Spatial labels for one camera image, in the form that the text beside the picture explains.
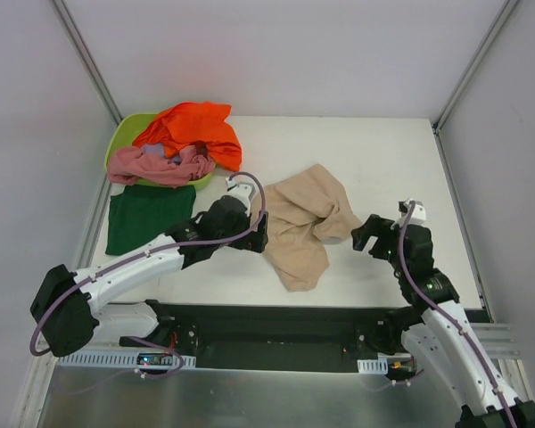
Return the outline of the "beige t-shirt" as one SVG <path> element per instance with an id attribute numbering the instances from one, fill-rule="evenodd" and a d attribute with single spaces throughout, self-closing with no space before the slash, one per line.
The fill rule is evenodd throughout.
<path id="1" fill-rule="evenodd" d="M 264 256 L 289 292 L 316 288 L 329 267 L 328 241 L 343 242 L 362 226 L 344 186 L 315 164 L 264 188 L 267 247 Z"/>

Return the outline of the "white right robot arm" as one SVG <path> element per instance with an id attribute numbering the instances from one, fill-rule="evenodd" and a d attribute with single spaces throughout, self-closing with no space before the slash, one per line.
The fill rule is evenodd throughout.
<path id="1" fill-rule="evenodd" d="M 461 411 L 458 427 L 535 427 L 535 402 L 522 399 L 498 372 L 453 284 L 434 266 L 431 231 L 373 214 L 351 236 L 356 251 L 376 240 L 369 253 L 391 265 L 407 302 L 387 315 L 379 351 L 415 357 L 452 394 Z"/>

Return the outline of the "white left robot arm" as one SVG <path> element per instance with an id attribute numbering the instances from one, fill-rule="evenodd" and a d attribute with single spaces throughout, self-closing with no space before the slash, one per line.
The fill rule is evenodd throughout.
<path id="1" fill-rule="evenodd" d="M 261 253 L 268 243 L 268 214 L 225 195 L 208 210 L 166 229 L 149 243 L 97 268 L 51 268 L 30 306 L 37 323 L 29 352 L 65 357 L 81 350 L 99 333 L 97 313 L 112 300 L 148 280 L 176 273 L 210 259 L 224 247 Z"/>

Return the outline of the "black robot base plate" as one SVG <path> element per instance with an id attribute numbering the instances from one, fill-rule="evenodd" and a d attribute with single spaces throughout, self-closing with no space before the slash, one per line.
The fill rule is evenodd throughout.
<path id="1" fill-rule="evenodd" d="M 199 368 L 354 373 L 379 354 L 404 353 L 391 309 L 162 304 L 148 342 Z"/>

